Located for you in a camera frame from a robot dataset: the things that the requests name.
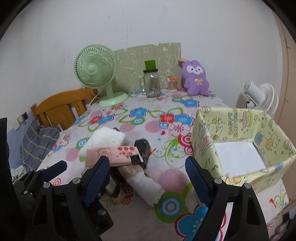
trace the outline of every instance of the plaid fabric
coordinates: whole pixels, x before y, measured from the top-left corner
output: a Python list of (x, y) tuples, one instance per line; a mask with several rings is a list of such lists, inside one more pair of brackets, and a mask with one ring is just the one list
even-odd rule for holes
[(38, 120), (34, 120), (30, 124), (20, 146), (21, 161), (27, 172), (32, 169), (37, 170), (58, 138), (58, 129), (41, 127)]

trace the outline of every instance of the electric fan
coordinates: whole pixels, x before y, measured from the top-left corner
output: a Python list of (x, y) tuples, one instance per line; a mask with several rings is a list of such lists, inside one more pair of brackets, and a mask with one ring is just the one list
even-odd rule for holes
[(77, 79), (86, 87), (106, 87), (107, 96), (100, 99), (100, 106), (116, 105), (125, 101), (128, 95), (113, 93), (111, 82), (117, 68), (115, 54), (103, 45), (89, 45), (77, 55), (74, 64)]
[(279, 96), (271, 84), (265, 83), (257, 87), (253, 82), (247, 81), (242, 91), (250, 99), (248, 108), (263, 110), (274, 118), (279, 105)]

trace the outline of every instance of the wooden chair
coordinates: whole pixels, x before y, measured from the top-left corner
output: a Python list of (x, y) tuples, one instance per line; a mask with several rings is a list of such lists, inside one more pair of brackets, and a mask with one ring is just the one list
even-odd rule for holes
[(70, 104), (74, 105), (78, 116), (81, 116), (87, 110), (84, 100), (92, 101), (97, 93), (97, 90), (89, 88), (61, 92), (50, 96), (37, 107), (32, 106), (31, 110), (41, 125), (50, 127), (52, 124), (55, 127), (60, 124), (66, 130), (76, 121)]

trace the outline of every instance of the fan stand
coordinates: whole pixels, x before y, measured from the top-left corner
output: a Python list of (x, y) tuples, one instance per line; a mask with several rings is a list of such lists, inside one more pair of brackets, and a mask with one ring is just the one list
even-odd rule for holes
[(128, 95), (124, 92), (113, 93), (111, 83), (106, 85), (106, 92), (107, 92), (107, 96), (102, 97), (100, 99), (99, 106), (106, 107), (106, 106), (117, 105), (128, 99)]

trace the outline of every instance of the fan base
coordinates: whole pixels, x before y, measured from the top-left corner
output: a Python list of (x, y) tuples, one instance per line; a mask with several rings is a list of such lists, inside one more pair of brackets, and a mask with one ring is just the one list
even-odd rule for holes
[(121, 102), (124, 102), (128, 99), (128, 95), (123, 92), (117, 92), (113, 94), (113, 98), (109, 98), (108, 96), (105, 96), (100, 99), (99, 106), (106, 107), (106, 106), (112, 106), (119, 104)]

